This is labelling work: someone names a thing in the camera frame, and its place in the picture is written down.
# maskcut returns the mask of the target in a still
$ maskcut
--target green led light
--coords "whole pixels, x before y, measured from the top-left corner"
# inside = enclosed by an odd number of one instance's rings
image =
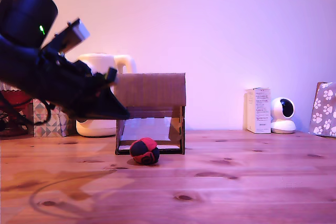
[[[43,35],[45,35],[45,32],[44,32],[43,26],[40,26],[40,31],[43,33]]]

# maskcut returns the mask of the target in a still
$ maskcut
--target gift bag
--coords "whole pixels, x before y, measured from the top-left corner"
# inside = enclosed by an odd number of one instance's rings
[[[309,133],[336,137],[336,82],[318,83]]]
[[[47,118],[47,110],[39,100],[33,100],[34,123]],[[76,134],[76,120],[70,119],[59,107],[51,110],[50,121],[46,124],[34,125],[34,137],[64,137]]]

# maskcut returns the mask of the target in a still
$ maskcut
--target red object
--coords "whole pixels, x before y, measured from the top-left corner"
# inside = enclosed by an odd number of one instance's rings
[[[31,96],[27,95],[22,90],[1,90],[0,92],[17,112],[24,110],[32,101]],[[20,136],[28,134],[28,129],[22,128],[22,126],[17,122],[16,115],[7,108],[2,100],[0,100],[0,110],[8,115],[6,129],[0,131],[0,136]]]
[[[137,163],[151,165],[159,160],[160,151],[156,141],[150,137],[144,137],[131,144],[130,154]]]

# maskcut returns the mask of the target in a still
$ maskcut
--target red and black ball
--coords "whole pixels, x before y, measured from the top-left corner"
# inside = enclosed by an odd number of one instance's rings
[[[157,143],[150,137],[144,137],[133,142],[130,147],[130,154],[134,161],[142,165],[155,164],[160,157]]]

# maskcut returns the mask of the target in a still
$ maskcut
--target white security camera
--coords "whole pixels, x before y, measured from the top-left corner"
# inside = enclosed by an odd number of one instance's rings
[[[290,134],[296,130],[295,123],[290,120],[295,112],[294,103],[285,97],[275,98],[271,103],[271,131],[273,133]]]

